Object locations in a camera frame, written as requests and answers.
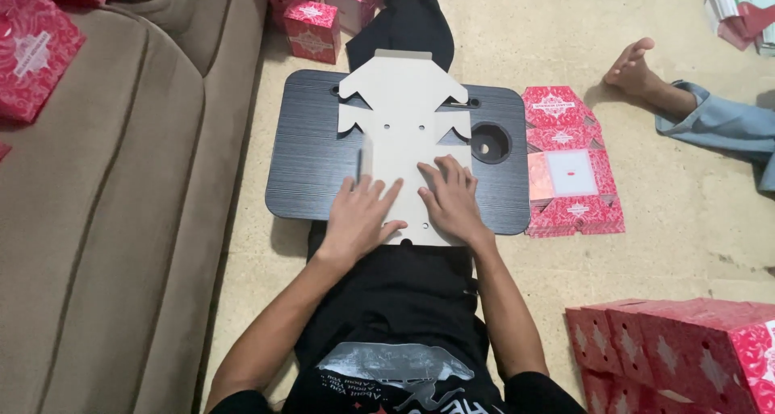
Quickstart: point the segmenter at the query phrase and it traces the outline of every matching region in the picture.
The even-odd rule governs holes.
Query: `tiled floor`
[[[628,43],[651,36],[648,56],[669,80],[697,82],[751,103],[775,89],[775,64],[714,38],[703,0],[440,0],[462,83],[507,87],[568,84],[602,122],[627,233],[499,246],[537,320],[552,377],[576,398],[563,308],[639,297],[713,296],[775,302],[775,201],[758,195],[751,167],[657,136],[654,118],[598,85]],[[302,269],[307,224],[273,218],[264,204],[285,78],[302,68],[347,72],[287,56],[269,34],[205,384],[252,319]],[[270,395],[284,399],[290,367]]]

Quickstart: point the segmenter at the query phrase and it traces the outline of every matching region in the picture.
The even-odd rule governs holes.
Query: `white cardboard box template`
[[[445,146],[439,141],[451,129],[471,138],[470,112],[436,112],[449,97],[468,102],[468,90],[431,60],[430,52],[377,50],[374,58],[339,83],[339,96],[359,93],[371,110],[339,105],[339,132],[358,125],[363,132],[360,173],[382,180],[387,188],[398,178],[404,187],[385,222],[409,224],[385,242],[410,239],[421,246],[462,246],[456,237],[438,230],[417,191],[435,190],[417,162],[435,166],[433,159],[451,154],[463,167],[471,167],[470,146]]]

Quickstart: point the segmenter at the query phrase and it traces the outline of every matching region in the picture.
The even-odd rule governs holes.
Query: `cup holder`
[[[511,136],[497,123],[479,122],[471,127],[471,154],[482,163],[502,163],[511,154]]]

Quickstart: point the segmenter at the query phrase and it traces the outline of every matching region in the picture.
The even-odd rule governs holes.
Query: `bare foot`
[[[626,94],[635,96],[644,96],[664,84],[645,63],[646,51],[653,50],[655,45],[654,40],[645,37],[627,46],[603,77],[603,81],[621,88]]]

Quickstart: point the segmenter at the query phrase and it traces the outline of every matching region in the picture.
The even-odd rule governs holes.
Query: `black lap desk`
[[[358,129],[337,132],[339,103],[364,109],[368,106],[357,95],[345,100],[334,93],[339,81],[347,75],[302,70],[286,80],[266,183],[266,207],[272,214],[290,219],[327,220],[342,180],[357,175],[362,135]],[[508,157],[500,163],[485,163],[474,155],[473,174],[479,179],[477,201],[482,220],[498,234],[522,233],[530,222],[525,104],[516,92],[506,88],[464,87],[468,89],[469,105],[448,104],[439,111],[470,111],[474,133],[472,151],[479,149],[479,140],[493,144],[488,141],[487,130],[494,127],[496,131],[500,131],[499,127],[508,132],[511,144]],[[496,125],[484,124],[478,131],[479,122]],[[501,144],[508,142],[499,137]],[[451,131],[440,144],[466,143]]]

